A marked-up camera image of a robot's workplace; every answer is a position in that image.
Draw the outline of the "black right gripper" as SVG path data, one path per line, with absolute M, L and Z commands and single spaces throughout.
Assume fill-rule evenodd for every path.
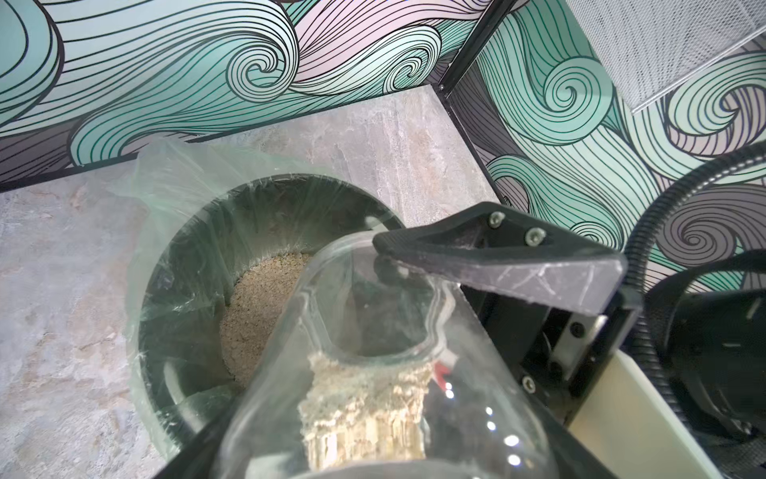
M 512 375 L 564 425 L 642 312 L 638 291 L 618 289 L 628 270 L 621 253 L 499 204 L 372 243 L 379 255 L 464 285 Z

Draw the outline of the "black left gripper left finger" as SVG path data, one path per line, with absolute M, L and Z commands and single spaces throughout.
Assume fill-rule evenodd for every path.
M 223 413 L 209 423 L 193 441 L 172 459 L 154 479 L 209 479 L 223 437 L 241 406 L 235 399 Z

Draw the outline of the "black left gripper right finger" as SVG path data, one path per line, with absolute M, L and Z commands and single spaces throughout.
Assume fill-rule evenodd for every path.
M 555 457 L 559 477 L 564 479 L 616 479 L 578 439 L 566 431 L 548 412 L 539 412 L 538 419 L 548 437 Z

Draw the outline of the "green-lidded oatmeal jar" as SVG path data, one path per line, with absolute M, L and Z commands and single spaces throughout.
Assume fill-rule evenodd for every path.
M 456 283 L 334 241 L 300 276 L 215 478 L 559 478 L 551 439 Z

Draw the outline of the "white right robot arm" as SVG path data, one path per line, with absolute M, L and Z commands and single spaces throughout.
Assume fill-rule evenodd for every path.
M 378 235 L 383 257 L 456 283 L 532 400 L 565 478 L 765 474 L 765 146 L 683 175 L 621 251 L 482 203 Z

